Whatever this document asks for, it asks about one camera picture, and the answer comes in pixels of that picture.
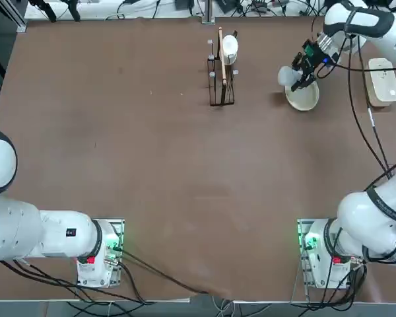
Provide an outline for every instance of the brown table surface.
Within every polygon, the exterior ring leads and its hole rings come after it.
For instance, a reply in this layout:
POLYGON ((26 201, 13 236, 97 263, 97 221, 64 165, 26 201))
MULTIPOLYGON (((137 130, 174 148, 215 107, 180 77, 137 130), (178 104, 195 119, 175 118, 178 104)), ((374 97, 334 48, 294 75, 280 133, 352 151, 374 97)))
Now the brown table surface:
MULTIPOLYGON (((319 81, 311 112, 284 99, 277 71, 290 65, 310 24, 280 17, 216 26, 197 18, 30 23, 17 36, 0 100, 0 129, 19 158, 6 195, 40 209, 123 217, 127 249, 212 294, 289 301, 297 218, 335 216, 344 195, 380 174, 353 120, 345 70, 319 81), (207 90, 207 40, 219 26, 237 30, 239 40, 236 103, 223 109, 209 107, 207 90)), ((366 59, 376 54, 364 47, 366 59)), ((374 144, 360 74, 352 80, 374 144)), ((396 104, 375 117, 396 162, 396 104)), ((75 278, 72 260, 35 263, 75 278)), ((148 299, 191 295, 131 269, 148 299)), ((115 291, 133 297, 126 281, 115 291)), ((69 298, 0 265, 0 299, 69 298)), ((294 298, 305 299, 301 273, 294 298)), ((396 302, 396 268, 370 265, 358 300, 396 302)))

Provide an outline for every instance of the white robotic arm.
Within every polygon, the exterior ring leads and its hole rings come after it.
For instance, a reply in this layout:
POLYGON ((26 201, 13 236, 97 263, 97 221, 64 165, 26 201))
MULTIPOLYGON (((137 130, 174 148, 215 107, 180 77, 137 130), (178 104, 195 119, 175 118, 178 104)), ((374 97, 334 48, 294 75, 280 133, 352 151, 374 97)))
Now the white robotic arm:
MULTIPOLYGON (((0 132, 0 193, 15 179, 17 154, 0 132)), ((106 220, 76 211, 39 211, 35 206, 0 196, 0 260, 77 258, 78 283, 88 287, 119 284, 121 237, 106 220)))
MULTIPOLYGON (((326 13, 323 34, 317 40, 321 50, 328 54, 330 46, 342 46, 345 36, 361 36, 364 41, 360 42, 373 43, 396 66, 396 13, 367 9, 361 0, 351 2, 358 7, 346 1, 333 5, 326 13)), ((357 41, 352 43, 354 47, 346 50, 349 53, 358 50, 357 41)), ((349 272, 351 257, 396 265, 396 175, 375 189, 347 195, 339 204, 337 219, 316 220, 304 245, 313 281, 320 288, 326 287, 332 261, 330 288, 340 287, 339 281, 349 272)))

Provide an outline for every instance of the white cup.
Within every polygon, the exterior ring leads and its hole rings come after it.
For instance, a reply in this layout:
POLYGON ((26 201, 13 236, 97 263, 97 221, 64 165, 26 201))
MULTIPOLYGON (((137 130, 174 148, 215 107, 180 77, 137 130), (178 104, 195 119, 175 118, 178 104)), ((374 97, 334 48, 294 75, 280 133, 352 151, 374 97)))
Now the white cup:
POLYGON ((224 63, 231 65, 238 56, 238 40, 233 35, 226 35, 222 41, 224 63))

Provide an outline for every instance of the wooden stick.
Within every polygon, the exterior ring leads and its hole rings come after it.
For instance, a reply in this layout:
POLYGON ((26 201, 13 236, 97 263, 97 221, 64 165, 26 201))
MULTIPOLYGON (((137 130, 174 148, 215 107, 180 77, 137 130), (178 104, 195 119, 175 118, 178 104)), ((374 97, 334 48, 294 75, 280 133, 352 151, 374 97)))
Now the wooden stick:
POLYGON ((222 28, 218 28, 218 42, 220 43, 220 61, 222 62, 222 79, 223 85, 226 85, 226 66, 224 64, 224 52, 223 52, 223 34, 222 28))

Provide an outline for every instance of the white container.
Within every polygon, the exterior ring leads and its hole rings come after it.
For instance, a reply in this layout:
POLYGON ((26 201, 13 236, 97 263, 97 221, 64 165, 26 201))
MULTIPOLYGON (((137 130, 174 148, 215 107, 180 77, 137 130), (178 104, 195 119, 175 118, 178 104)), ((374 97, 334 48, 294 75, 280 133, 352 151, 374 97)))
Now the white container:
POLYGON ((293 92, 290 86, 285 86, 284 91, 289 104, 299 111, 311 110, 318 103, 319 89, 316 81, 308 87, 296 89, 293 92))
POLYGON ((238 56, 238 40, 233 35, 226 35, 222 41, 224 64, 231 65, 238 56))
MULTIPOLYGON (((393 68, 386 58, 371 58, 367 69, 393 68)), ((365 72, 368 98, 374 107, 387 107, 396 101, 396 76, 394 71, 365 72)))

